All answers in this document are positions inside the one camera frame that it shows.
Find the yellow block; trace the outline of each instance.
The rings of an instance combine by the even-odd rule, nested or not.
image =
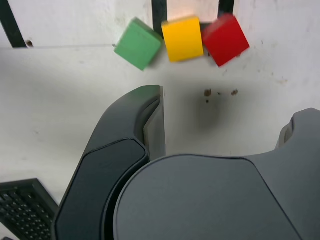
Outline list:
[[[204,54],[198,17],[163,22],[162,31],[170,62],[192,59]]]

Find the white surface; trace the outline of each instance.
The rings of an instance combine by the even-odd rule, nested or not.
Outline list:
[[[295,112],[320,110],[319,7],[238,2],[251,48],[222,68],[207,57],[169,63],[163,51],[141,72],[111,46],[2,50],[0,182],[39,178],[60,202],[103,112],[143,85],[164,87],[167,154],[271,151]]]
[[[168,21],[198,16],[200,22],[211,23],[218,18],[219,0],[167,0]]]
[[[12,48],[12,47],[7,38],[5,30],[0,23],[0,49],[8,49],[8,48]]]
[[[34,47],[116,44],[138,17],[152,26],[150,0],[9,0],[24,40]]]

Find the red block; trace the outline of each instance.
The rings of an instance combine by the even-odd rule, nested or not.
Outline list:
[[[228,13],[206,27],[201,35],[203,44],[219,67],[250,47],[236,17]]]

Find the wooden block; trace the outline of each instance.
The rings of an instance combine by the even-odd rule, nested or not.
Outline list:
[[[193,16],[162,24],[170,62],[200,57],[204,54],[199,18]]]
[[[162,45],[163,39],[138,18],[134,18],[114,52],[140,70],[144,70]]]
[[[250,47],[236,17],[229,13],[202,31],[202,41],[219,67]]]

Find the keyboard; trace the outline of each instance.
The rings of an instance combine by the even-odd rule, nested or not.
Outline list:
[[[20,240],[50,240],[57,211],[38,179],[0,183],[0,222]]]

